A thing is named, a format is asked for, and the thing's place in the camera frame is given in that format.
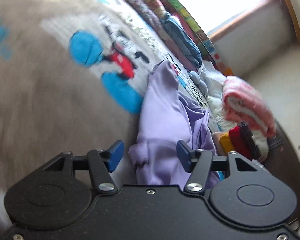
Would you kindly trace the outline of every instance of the dark brown surface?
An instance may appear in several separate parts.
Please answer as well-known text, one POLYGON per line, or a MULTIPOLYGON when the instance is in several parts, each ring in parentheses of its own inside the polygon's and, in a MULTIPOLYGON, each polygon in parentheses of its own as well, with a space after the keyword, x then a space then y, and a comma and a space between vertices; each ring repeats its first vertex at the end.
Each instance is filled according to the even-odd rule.
POLYGON ((278 123, 276 139, 271 144, 273 148, 269 147, 269 155, 264 166, 297 195, 298 205, 291 221, 298 219, 300 222, 300 161, 298 154, 278 123))

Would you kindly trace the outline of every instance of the pink and white towel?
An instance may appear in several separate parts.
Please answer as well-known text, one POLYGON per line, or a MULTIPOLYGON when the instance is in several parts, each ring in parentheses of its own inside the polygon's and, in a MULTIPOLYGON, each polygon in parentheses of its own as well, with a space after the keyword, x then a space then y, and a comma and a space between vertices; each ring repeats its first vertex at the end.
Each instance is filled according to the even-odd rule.
POLYGON ((222 100, 227 120, 245 121, 252 130, 261 130, 266 137, 275 135, 272 112, 261 94, 244 80, 228 76, 223 84, 222 100))

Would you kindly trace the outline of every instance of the metal pivot bolt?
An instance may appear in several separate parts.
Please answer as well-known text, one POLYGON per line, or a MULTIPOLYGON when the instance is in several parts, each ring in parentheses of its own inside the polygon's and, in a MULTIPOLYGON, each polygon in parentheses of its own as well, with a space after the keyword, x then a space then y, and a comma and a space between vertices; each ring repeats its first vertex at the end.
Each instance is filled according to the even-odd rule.
POLYGON ((101 190, 101 191, 111 191, 114 189, 114 185, 112 183, 101 183, 98 188, 101 190))
POLYGON ((281 234, 278 236, 277 240, 288 240, 288 236, 286 234, 281 234))
POLYGON ((15 234, 13 237, 12 237, 13 240, 23 240, 23 237, 22 235, 19 235, 19 234, 15 234))
POLYGON ((187 185, 187 189, 190 190, 190 191, 200 191, 203 189, 202 185, 199 184, 199 183, 190 183, 187 185))
POLYGON ((153 194, 155 193, 155 190, 153 190, 153 189, 148 189, 148 190, 146 191, 146 193, 149 194, 149 195, 153 195, 153 194))

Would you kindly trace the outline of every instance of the beige floor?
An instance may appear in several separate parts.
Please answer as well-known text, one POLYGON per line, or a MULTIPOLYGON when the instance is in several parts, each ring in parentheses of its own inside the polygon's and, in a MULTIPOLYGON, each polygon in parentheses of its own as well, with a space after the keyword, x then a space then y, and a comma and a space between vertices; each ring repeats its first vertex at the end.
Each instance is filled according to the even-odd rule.
POLYGON ((283 51, 245 79, 262 93, 297 149, 300 145, 300 47, 283 51))

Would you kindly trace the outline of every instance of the wooden window frame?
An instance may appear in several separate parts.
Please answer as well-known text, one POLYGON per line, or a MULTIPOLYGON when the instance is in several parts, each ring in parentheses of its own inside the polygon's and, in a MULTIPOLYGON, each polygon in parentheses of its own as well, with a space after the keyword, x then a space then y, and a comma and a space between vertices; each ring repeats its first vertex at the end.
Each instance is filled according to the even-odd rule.
POLYGON ((230 21, 229 23, 223 25, 221 28, 217 29, 215 32, 213 32, 211 35, 208 35, 209 39, 212 42, 215 42, 219 39, 221 39, 223 36, 227 35, 229 32, 237 28, 240 24, 242 24, 244 21, 249 19, 251 16, 256 14, 258 11, 262 10, 263 8, 266 8, 267 6, 273 4, 278 0, 262 0, 260 3, 258 3, 254 8, 244 11, 242 14, 240 14, 238 17, 230 21))

